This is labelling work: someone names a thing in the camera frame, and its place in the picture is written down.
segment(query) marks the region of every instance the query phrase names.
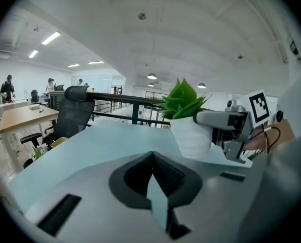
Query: cable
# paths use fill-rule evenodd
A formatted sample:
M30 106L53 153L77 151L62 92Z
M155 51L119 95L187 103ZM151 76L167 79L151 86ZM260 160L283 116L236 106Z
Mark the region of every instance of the cable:
M270 151L270 148L271 148L274 144L277 143L277 141L280 139L280 136L281 136L281 131L279 130L279 128L277 128L277 127L271 127L271 129L276 129L276 130L279 132L279 135L278 135L277 139L275 140L275 142L273 142L273 143L271 144L271 146L268 148L268 151Z
M263 124L261 124L261 127L263 129L264 135L266 136L266 152L267 152L267 154L269 154L269 139L267 136L267 129L264 129Z
M264 131L259 132L258 134L256 134L255 136L253 136L252 138L250 138L248 141L251 141L252 139L255 139L258 135L262 134Z

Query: black vent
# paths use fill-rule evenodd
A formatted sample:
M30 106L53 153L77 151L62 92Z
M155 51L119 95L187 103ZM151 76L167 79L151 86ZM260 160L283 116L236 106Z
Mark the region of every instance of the black vent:
M154 157L153 174L166 197L177 191L185 182L185 174L159 157Z
M72 194L66 195L37 226L49 235L55 236L81 199Z

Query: white wall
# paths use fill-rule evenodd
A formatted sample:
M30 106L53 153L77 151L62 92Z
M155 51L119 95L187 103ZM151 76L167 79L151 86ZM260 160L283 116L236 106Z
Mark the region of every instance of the white wall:
M169 91L134 86L132 96L145 97L146 91L160 93L160 94L170 94Z
M95 68L88 70L75 70L71 75L71 84L77 84L80 78L84 84L88 83L99 93L110 93L111 87L125 85L126 80L107 64L97 64Z
M126 79L122 75L113 75L112 76L112 86L120 87L125 86Z
M30 92L34 89L40 95L46 89L48 78L53 78L57 85L64 85L65 89L70 86L71 74L69 72L0 59L0 85L5 82L8 74L12 75L16 98L25 97L24 91L27 91L27 96L30 97Z
M198 97L202 96L204 93L198 93ZM207 102L202 106L202 108L214 110L214 111L225 111L227 107L228 101L232 98L231 94L228 93L219 93L219 92L207 92L206 98L208 99Z

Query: white ceiling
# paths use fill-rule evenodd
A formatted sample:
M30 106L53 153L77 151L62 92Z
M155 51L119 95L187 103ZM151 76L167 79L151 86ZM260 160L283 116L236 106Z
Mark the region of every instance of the white ceiling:
M42 42L56 31L61 36L43 45ZM33 50L39 52L29 58ZM67 71L93 69L96 65L87 62L101 60L59 28L17 6L9 11L0 27L0 57ZM67 67L73 64L80 64L80 67Z
M30 14L31 33L22 37L20 44L27 46L19 54L27 57L32 45L43 46L42 33L45 37L61 30L64 35L41 48L34 60L64 67L99 55L138 86L147 86L146 76L154 72L158 81L174 83L185 77L193 86L204 82L209 91L263 88L277 96L288 82L287 58L273 16L262 4L263 0L22 0L18 7ZM141 12L147 19L138 18ZM39 24L41 31L34 32ZM17 44L14 35L4 36L4 43Z

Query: desk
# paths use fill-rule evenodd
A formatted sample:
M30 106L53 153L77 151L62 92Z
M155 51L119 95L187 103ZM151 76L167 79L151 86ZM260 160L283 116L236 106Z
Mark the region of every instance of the desk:
M30 100L31 101L31 97L23 97L23 98L15 98L14 99L14 101L16 102L16 101L24 101L24 100L26 100L26 101L28 101L28 100Z
M11 180L10 186L20 208L26 212L48 190L76 171L148 151L182 157L171 130L102 120L33 162ZM225 159L217 146L211 147L210 157L216 162Z
M10 110L10 109L14 109L14 108L19 108L19 107L23 107L29 105L29 102L25 101L25 102L15 102L15 103L4 103L4 104L0 104L0 117L2 117L4 111L6 110Z
M3 112L0 123L0 134L17 173L20 173L22 168L20 167L17 156L10 145L8 135L15 133L17 130L27 129L35 125L39 125L40 132L43 134L41 123L55 120L57 116L58 111L44 106L40 106L40 109L37 110L30 110L28 105Z

